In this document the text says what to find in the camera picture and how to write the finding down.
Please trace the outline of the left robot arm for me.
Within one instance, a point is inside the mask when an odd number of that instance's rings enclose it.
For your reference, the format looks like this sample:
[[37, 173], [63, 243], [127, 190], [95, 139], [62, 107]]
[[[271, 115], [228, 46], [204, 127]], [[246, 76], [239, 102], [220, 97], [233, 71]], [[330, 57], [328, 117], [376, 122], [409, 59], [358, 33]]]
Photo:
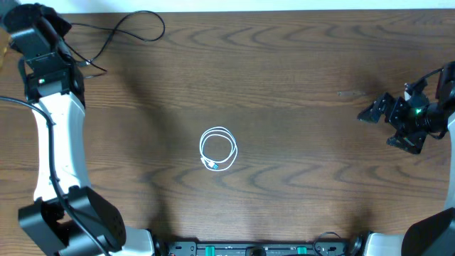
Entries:
[[18, 211], [22, 230], [46, 255], [155, 255], [152, 234], [126, 226], [91, 187], [84, 77], [65, 42], [71, 24], [51, 7], [2, 1], [1, 27], [21, 54], [21, 104], [38, 129], [38, 180], [32, 204]]

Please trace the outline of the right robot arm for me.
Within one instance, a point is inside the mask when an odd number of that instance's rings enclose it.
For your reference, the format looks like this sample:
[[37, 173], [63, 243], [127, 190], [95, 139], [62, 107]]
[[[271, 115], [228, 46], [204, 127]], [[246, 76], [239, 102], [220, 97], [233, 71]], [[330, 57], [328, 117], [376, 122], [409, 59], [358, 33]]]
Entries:
[[[383, 120], [395, 132], [387, 145], [411, 155], [422, 153], [427, 138], [454, 141], [454, 62], [405, 84], [404, 95], [385, 92], [362, 110], [358, 120]], [[348, 255], [454, 254], [454, 147], [449, 148], [449, 170], [443, 208], [420, 220], [402, 234], [366, 231], [347, 248]]]

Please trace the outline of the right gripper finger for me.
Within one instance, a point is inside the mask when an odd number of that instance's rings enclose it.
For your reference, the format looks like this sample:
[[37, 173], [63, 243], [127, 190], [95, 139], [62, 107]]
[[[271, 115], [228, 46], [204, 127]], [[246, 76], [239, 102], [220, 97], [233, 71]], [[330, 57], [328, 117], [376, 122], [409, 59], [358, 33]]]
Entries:
[[411, 134], [396, 132], [387, 139], [386, 143], [389, 146], [394, 146], [410, 154], [420, 154], [426, 137], [427, 134], [424, 132], [415, 132]]
[[362, 122], [378, 123], [380, 117], [390, 115], [395, 105], [395, 99], [388, 92], [379, 96], [369, 107], [360, 112], [357, 119]]

